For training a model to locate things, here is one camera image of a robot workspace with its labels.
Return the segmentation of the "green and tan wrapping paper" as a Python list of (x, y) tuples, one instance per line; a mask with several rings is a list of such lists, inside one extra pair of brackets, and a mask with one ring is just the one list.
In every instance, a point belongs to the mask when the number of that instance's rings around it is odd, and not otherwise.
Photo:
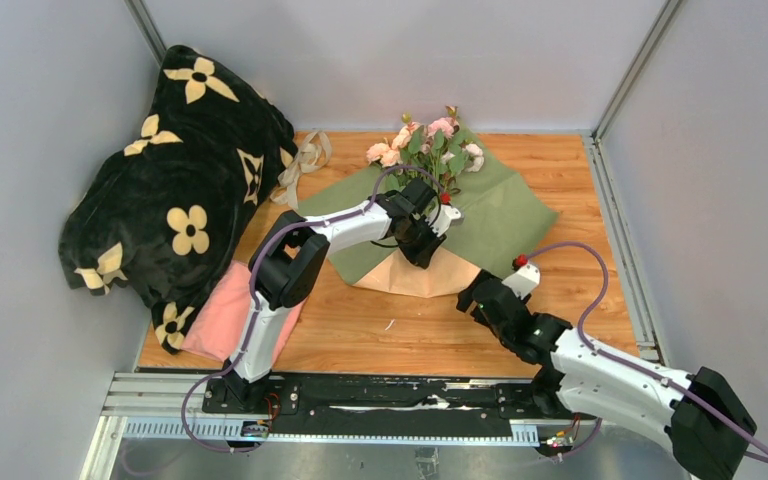
[(480, 270), (500, 278), (512, 271), (520, 254), (534, 249), (551, 230), (558, 214), (541, 202), (524, 178), (490, 151), (475, 173), (457, 178), (453, 203), (464, 215), (450, 228), (428, 268), (411, 265), (390, 240), (368, 242), (329, 257), (348, 285), (389, 294), (433, 298), (456, 294)]

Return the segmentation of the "beige ribbon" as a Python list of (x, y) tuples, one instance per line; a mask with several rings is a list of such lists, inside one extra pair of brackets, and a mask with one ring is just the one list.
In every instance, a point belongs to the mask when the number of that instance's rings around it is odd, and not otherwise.
[(290, 155), (282, 151), (281, 156), (285, 169), (278, 175), (278, 184), (270, 193), (271, 202), (297, 209), (299, 206), (298, 183), (300, 179), (306, 174), (324, 168), (330, 162), (332, 155), (332, 143), (323, 130), (309, 132), (298, 146), (296, 154)]

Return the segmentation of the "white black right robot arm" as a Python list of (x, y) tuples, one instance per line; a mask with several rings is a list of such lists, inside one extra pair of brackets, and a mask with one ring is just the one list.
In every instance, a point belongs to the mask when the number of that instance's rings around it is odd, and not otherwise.
[(535, 411), (598, 417), (657, 443), (698, 479), (733, 478), (757, 425), (725, 377), (642, 360), (567, 320), (530, 311), (539, 280), (532, 265), (505, 279), (482, 270), (457, 299), (458, 310), (503, 347), (539, 366), (530, 392)]

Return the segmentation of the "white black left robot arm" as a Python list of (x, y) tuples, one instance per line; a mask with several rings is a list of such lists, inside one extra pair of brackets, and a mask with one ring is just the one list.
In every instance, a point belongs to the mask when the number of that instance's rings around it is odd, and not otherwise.
[(462, 220), (458, 208), (419, 178), (327, 215), (282, 214), (250, 261), (250, 309), (221, 376), (231, 404), (243, 413), (264, 405), (281, 332), (310, 296), (329, 255), (392, 238), (411, 265), (426, 269), (449, 228)]

